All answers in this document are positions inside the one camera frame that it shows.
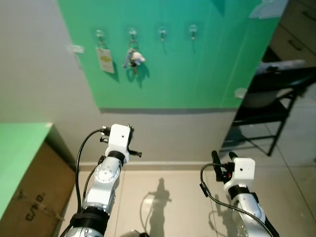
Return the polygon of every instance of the cabinet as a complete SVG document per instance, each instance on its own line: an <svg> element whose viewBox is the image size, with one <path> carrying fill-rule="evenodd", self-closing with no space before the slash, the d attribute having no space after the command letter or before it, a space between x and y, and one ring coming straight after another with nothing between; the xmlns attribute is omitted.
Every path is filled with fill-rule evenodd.
<svg viewBox="0 0 316 237"><path fill-rule="evenodd" d="M290 0L270 43L282 60L316 66L316 0Z"/></svg>

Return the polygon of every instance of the tag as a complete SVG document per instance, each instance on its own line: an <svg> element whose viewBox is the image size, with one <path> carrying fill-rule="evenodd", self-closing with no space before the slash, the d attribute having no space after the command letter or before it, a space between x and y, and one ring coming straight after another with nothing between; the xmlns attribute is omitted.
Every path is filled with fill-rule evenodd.
<svg viewBox="0 0 316 237"><path fill-rule="evenodd" d="M96 48L101 70L107 73L115 73L111 51L104 48Z"/></svg>

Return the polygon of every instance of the white robotic arm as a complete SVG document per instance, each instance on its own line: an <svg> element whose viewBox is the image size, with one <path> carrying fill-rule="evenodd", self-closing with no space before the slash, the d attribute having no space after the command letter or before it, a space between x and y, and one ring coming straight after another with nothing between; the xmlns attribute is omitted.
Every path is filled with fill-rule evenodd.
<svg viewBox="0 0 316 237"><path fill-rule="evenodd" d="M115 201L115 190L119 185L122 166L128 163L130 155L141 157L142 153L131 151L133 127L119 124L111 128L103 127L103 135L108 139L105 159L94 171L94 182L83 200L79 213L73 215L66 237L103 237Z"/></svg>
<svg viewBox="0 0 316 237"><path fill-rule="evenodd" d="M200 186L204 194L218 204L233 209L233 220L237 226L238 237L278 237L277 231L268 221L260 206L258 197L248 189L254 180L255 161L250 158L239 158L233 152L230 152L229 155L233 162L221 164L217 152L213 151L213 164L209 165L214 167L216 181L224 183L225 193L231 198L232 205L214 199L201 176Z"/></svg>

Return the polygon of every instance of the green desk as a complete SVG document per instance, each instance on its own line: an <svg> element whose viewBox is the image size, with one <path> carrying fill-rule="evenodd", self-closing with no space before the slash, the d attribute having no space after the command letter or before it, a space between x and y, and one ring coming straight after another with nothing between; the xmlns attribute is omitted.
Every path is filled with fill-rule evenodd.
<svg viewBox="0 0 316 237"><path fill-rule="evenodd" d="M0 219L51 123L0 123Z"/></svg>

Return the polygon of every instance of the black chair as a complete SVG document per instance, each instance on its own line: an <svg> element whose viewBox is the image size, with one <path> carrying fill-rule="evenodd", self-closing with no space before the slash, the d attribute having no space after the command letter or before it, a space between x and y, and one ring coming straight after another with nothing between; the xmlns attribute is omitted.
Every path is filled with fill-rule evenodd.
<svg viewBox="0 0 316 237"><path fill-rule="evenodd" d="M316 67L270 72L255 76L247 91L243 104L235 116L232 127L248 124L280 122L277 132L275 135L269 136L242 136L241 138L233 139L227 136L224 141L224 145L242 141L248 141L254 145L252 140L273 138L267 153L260 149L270 156L281 135L285 122L290 115L295 100L314 82L316 82ZM290 90L280 97L273 97L273 100L268 105L259 108L250 108L249 106L245 106L247 104L245 103L246 100L247 102L251 102L251 99L254 99L256 95L262 96L265 95L265 93L269 94L269 92L276 92L277 94L277 92L283 89ZM281 100L285 99L288 100L286 106L281 103Z"/></svg>

